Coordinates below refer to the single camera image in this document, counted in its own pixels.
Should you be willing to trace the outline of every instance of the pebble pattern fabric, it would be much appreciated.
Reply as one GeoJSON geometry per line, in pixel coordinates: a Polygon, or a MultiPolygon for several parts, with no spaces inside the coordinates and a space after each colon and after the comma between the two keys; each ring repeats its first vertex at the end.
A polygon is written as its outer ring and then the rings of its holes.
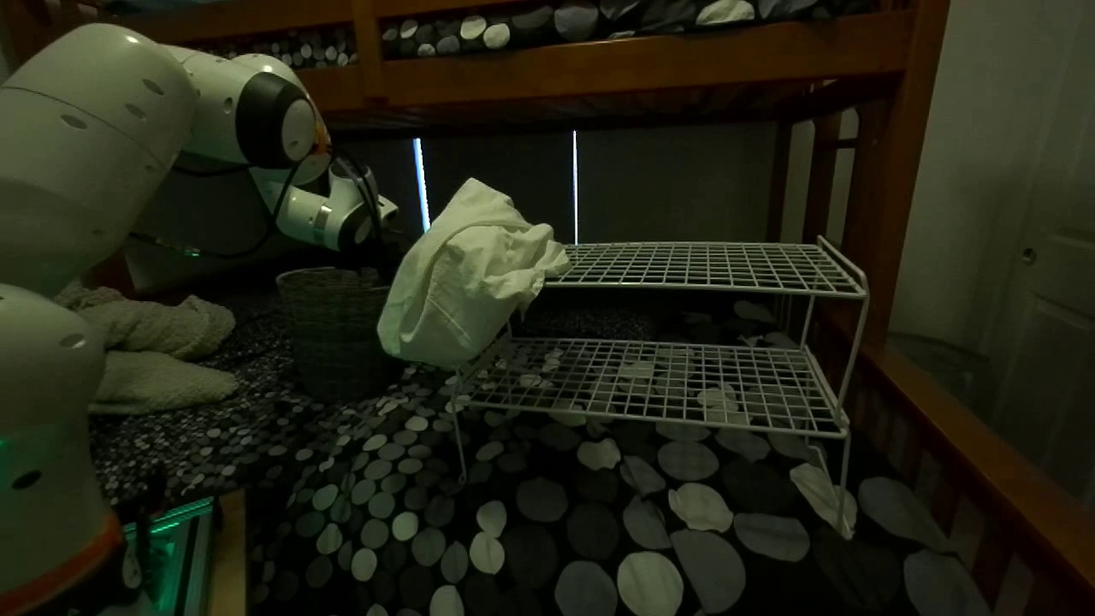
{"type": "MultiPolygon", "coordinates": [[[[870,518],[841,542],[796,495],[794,453],[655,423],[461,409],[467,481],[444,373],[406,368],[388,396],[308,399],[268,295],[235,295],[217,367],[243,395],[217,406],[92,419],[121,512],[245,486],[251,608],[350,613],[916,613],[924,542],[870,518]],[[611,443],[618,462],[582,456],[611,443]],[[736,527],[687,527],[672,495],[715,492],[736,527]]],[[[851,453],[855,489],[887,465],[851,453]]]]}

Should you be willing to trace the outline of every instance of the black and white pebble pattern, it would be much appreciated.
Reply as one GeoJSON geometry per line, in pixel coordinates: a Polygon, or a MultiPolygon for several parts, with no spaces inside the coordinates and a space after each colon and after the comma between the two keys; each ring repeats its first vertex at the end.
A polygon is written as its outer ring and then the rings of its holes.
{"type": "Polygon", "coordinates": [[[411,542],[411,558],[421,569],[431,569],[444,558],[444,534],[438,527],[424,527],[414,542],[411,542]]]}
{"type": "Polygon", "coordinates": [[[683,603],[683,578],[678,565],[657,551],[632,551],[617,569],[617,589],[631,613],[678,613],[683,603]]]}
{"type": "Polygon", "coordinates": [[[603,443],[582,443],[578,445],[578,462],[593,472],[598,470],[617,470],[618,465],[618,445],[611,439],[603,443]]]}
{"type": "Polygon", "coordinates": [[[625,486],[632,486],[636,492],[662,492],[662,489],[666,489],[666,481],[662,478],[662,472],[646,462],[646,460],[636,460],[636,456],[625,456],[624,462],[618,462],[618,478],[625,481],[625,486]]]}
{"type": "Polygon", "coordinates": [[[674,553],[705,613],[732,608],[747,591],[747,565],[719,534],[678,532],[674,553]]]}
{"type": "Polygon", "coordinates": [[[558,423],[467,406],[467,453],[482,462],[487,481],[460,486],[451,422],[431,387],[406,379],[379,404],[324,406],[286,390],[278,368],[290,362],[278,349],[252,356],[273,373],[238,362],[238,399],[170,422],[147,414],[108,427],[95,419],[92,445],[100,460],[106,453],[114,500],[147,481],[147,456],[122,462],[122,448],[165,453],[169,504],[251,486],[252,613],[974,613],[974,595],[962,600],[974,585],[951,581],[962,565],[931,551],[915,558],[939,537],[911,532],[916,512],[908,504],[899,512],[881,511],[870,495],[875,481],[851,481],[871,524],[855,542],[836,537],[794,489],[788,445],[769,456],[769,443],[747,432],[558,423]],[[251,396],[251,379],[273,390],[251,396]],[[611,443],[618,465],[582,465],[587,443],[611,443]],[[703,456],[683,462],[683,477],[703,478],[682,478],[682,462],[662,456],[693,448],[703,456]],[[693,512],[712,511],[693,508],[705,489],[719,492],[729,524],[693,512]],[[479,524],[494,500],[506,524],[479,524]]]}
{"type": "Polygon", "coordinates": [[[482,486],[482,481],[489,481],[489,477],[494,477],[489,462],[473,462],[467,481],[482,486]]]}
{"type": "Polygon", "coordinates": [[[712,0],[693,18],[697,28],[725,28],[725,24],[744,24],[744,20],[755,20],[755,10],[749,0],[712,0]]]}
{"type": "Polygon", "coordinates": [[[916,542],[931,551],[951,547],[947,534],[935,524],[935,518],[916,500],[916,492],[891,477],[861,478],[858,481],[858,508],[871,524],[881,524],[892,537],[916,542]]]}
{"type": "Polygon", "coordinates": [[[796,436],[765,436],[765,443],[772,445],[778,456],[784,460],[800,460],[800,462],[814,462],[814,448],[809,445],[809,439],[796,436]]]}
{"type": "Polygon", "coordinates": [[[460,585],[460,581],[467,578],[467,571],[469,571],[469,547],[460,545],[460,542],[451,542],[451,545],[444,547],[444,553],[441,553],[441,578],[444,578],[447,585],[460,585]]]}
{"type": "Polygon", "coordinates": [[[477,534],[473,547],[469,547],[469,560],[482,576],[500,576],[506,565],[506,547],[503,547],[503,542],[497,542],[489,534],[477,534]]]}
{"type": "Polygon", "coordinates": [[[625,511],[624,511],[624,527],[631,534],[631,542],[636,542],[640,547],[646,551],[664,551],[672,547],[672,534],[664,527],[664,512],[646,504],[646,500],[632,500],[625,511]]]}
{"type": "Polygon", "coordinates": [[[657,448],[657,465],[678,481],[703,481],[719,472],[719,456],[697,443],[666,443],[657,448]]]}
{"type": "Polygon", "coordinates": [[[558,481],[541,478],[541,477],[526,478],[517,486],[517,511],[526,519],[555,524],[569,512],[569,489],[562,489],[558,481]]]}
{"type": "Polygon", "coordinates": [[[506,571],[521,589],[544,589],[562,569],[562,547],[541,524],[506,532],[506,571]]]}
{"type": "Polygon", "coordinates": [[[607,560],[618,547],[617,512],[597,504],[578,504],[569,518],[569,545],[578,558],[607,560]]]}
{"type": "Polygon", "coordinates": [[[810,534],[794,518],[739,512],[732,532],[749,551],[772,560],[800,560],[810,551],[810,534]]]}
{"type": "Polygon", "coordinates": [[[617,585],[597,560],[573,560],[558,576],[555,607],[562,616],[611,616],[617,585]]]}
{"type": "Polygon", "coordinates": [[[800,462],[788,477],[829,527],[836,527],[841,537],[855,537],[858,508],[846,486],[836,486],[814,462],[800,462]]]}

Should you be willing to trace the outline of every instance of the metal rack leg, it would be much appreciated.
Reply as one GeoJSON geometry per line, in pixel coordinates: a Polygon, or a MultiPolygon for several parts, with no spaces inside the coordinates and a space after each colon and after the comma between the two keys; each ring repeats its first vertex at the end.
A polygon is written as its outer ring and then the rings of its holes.
{"type": "Polygon", "coordinates": [[[847,396],[851,368],[855,368],[858,346],[861,346],[861,331],[867,331],[867,312],[870,312],[870,295],[861,295],[861,300],[858,300],[858,317],[855,317],[855,331],[851,331],[851,349],[847,349],[847,359],[846,359],[841,382],[839,382],[839,390],[836,390],[836,399],[839,399],[839,404],[846,404],[846,396],[847,396]]]}
{"type": "Polygon", "coordinates": [[[846,448],[841,448],[841,478],[839,478],[839,500],[836,500],[836,532],[841,534],[846,527],[846,492],[847,492],[847,465],[851,465],[851,432],[846,439],[846,448]]]}
{"type": "Polygon", "coordinates": [[[809,314],[800,317],[800,331],[796,331],[796,346],[800,346],[800,349],[809,349],[809,343],[810,343],[814,303],[819,303],[819,297],[810,295],[809,314]]]}
{"type": "Polygon", "coordinates": [[[461,489],[469,478],[467,436],[460,432],[460,409],[447,419],[451,419],[455,460],[460,460],[460,481],[455,486],[461,489]]]}

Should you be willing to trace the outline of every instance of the shelf rack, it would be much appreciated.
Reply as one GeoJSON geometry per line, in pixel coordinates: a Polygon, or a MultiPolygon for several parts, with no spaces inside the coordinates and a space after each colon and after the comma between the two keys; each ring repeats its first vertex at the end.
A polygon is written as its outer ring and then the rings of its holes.
{"type": "Polygon", "coordinates": [[[632,338],[513,338],[477,376],[477,406],[846,439],[810,351],[632,338]]]}
{"type": "Polygon", "coordinates": [[[569,258],[573,267],[547,278],[547,287],[809,297],[800,338],[703,346],[503,336],[461,373],[473,406],[829,439],[841,443],[839,489],[846,489],[851,432],[841,399],[858,356],[870,285],[826,236],[819,242],[582,242],[569,245],[569,258]],[[819,297],[858,303],[847,362],[836,387],[809,349],[819,297]]]}

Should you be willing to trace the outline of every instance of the white wire shelf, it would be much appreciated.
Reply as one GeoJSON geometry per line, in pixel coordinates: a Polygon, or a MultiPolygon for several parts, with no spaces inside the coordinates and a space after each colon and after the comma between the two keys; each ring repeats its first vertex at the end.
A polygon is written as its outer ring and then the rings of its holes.
{"type": "Polygon", "coordinates": [[[469,373],[473,406],[846,439],[804,346],[511,338],[469,373]]]}
{"type": "Polygon", "coordinates": [[[867,297],[867,274],[830,242],[578,242],[552,287],[705,287],[867,297]]]}

